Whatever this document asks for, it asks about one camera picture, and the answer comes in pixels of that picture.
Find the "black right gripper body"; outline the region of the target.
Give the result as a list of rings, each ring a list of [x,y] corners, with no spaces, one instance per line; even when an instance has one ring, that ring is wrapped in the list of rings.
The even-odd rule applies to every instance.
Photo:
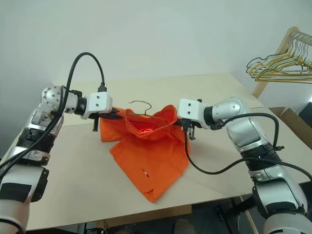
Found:
[[[184,138],[189,140],[195,140],[195,125],[190,119],[182,119],[180,121],[181,129],[184,133]]]

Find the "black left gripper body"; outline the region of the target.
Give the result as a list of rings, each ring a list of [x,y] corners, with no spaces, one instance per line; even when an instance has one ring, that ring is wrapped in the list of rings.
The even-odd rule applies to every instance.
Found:
[[[99,123],[100,114],[101,113],[93,113],[92,114],[92,120],[94,121],[93,129],[92,129],[93,132],[98,131],[98,123]]]

